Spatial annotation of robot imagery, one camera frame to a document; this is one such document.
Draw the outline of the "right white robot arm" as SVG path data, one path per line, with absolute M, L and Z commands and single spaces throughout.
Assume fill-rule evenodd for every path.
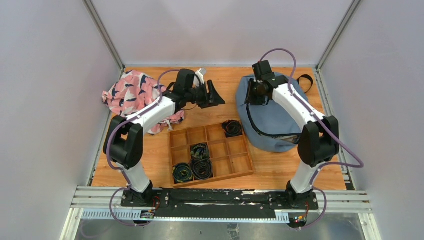
M 301 163 L 294 177 L 287 183 L 286 204 L 298 209 L 313 191 L 313 182 L 320 166 L 328 163 L 340 150 L 336 138 L 339 122 L 325 116 L 306 102 L 295 90 L 293 81 L 277 76 L 267 60 L 252 65 L 254 78 L 247 84 L 245 104 L 261 106 L 274 101 L 286 110 L 301 130 L 297 151 Z

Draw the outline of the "white furniture book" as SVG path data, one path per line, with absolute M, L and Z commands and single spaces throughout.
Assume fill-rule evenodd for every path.
M 279 141 L 284 141 L 290 144 L 297 145 L 301 137 L 300 133 L 289 133 L 289 134 L 271 134 L 271 138 Z

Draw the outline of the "blue grey backpack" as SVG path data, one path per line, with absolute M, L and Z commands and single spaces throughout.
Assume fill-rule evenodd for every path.
M 249 106 L 253 123 L 260 131 L 267 135 L 256 132 L 250 123 L 245 99 L 248 81 L 253 78 L 253 74 L 243 76 L 235 94 L 236 109 L 248 140 L 254 147 L 266 152 L 282 153 L 293 149 L 298 144 L 292 144 L 270 137 L 270 135 L 301 133 L 301 128 L 295 120 L 283 107 L 275 103 L 275 101 L 271 100 L 268 105 Z

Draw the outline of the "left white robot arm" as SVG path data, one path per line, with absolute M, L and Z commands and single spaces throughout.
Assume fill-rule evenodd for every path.
M 216 91 L 212 80 L 205 80 L 205 68 L 197 71 L 177 70 L 175 82 L 149 106 L 130 114 L 112 118 L 103 152 L 109 167 L 119 171 L 126 180 L 126 190 L 134 194 L 140 206 L 153 201 L 153 183 L 144 171 L 141 159 L 145 134 L 161 120 L 181 111 L 188 103 L 201 109 L 224 105 L 225 100 Z

